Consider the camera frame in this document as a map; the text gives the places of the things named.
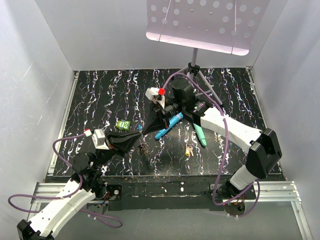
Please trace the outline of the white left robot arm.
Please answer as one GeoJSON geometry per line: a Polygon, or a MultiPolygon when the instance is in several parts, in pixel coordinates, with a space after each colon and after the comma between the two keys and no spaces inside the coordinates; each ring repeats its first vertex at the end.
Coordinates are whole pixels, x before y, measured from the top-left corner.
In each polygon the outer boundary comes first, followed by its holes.
{"type": "Polygon", "coordinates": [[[124,156],[141,137],[136,132],[104,132],[102,129],[86,129],[75,136],[63,137],[62,141],[91,138],[95,153],[81,152],[70,163],[74,174],[56,196],[27,195],[31,199],[48,200],[49,204],[40,211],[33,211],[30,220],[17,224],[21,240],[53,240],[64,225],[90,201],[106,199],[110,192],[103,179],[100,167],[113,156],[124,156]]]}

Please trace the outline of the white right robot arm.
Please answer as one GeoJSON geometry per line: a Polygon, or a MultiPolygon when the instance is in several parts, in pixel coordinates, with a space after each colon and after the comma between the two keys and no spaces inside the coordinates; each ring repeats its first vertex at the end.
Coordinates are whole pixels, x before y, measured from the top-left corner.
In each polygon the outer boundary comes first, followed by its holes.
{"type": "Polygon", "coordinates": [[[173,97],[165,98],[165,89],[150,87],[145,96],[151,102],[149,118],[142,129],[143,135],[168,129],[170,117],[181,113],[190,123],[214,131],[238,145],[246,154],[241,166],[217,192],[220,196],[237,199],[245,188],[257,179],[265,179],[282,157],[277,134],[267,128],[249,127],[223,113],[214,106],[210,96],[199,99],[194,93],[194,84],[186,79],[174,79],[173,97]]]}

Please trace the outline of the orange capped key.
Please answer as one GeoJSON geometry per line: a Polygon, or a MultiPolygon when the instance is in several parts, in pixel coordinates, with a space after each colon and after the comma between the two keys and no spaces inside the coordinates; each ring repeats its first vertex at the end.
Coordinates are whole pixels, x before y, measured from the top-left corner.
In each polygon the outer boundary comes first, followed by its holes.
{"type": "Polygon", "coordinates": [[[185,148],[185,155],[187,157],[193,156],[193,147],[191,145],[187,145],[185,148]]]}

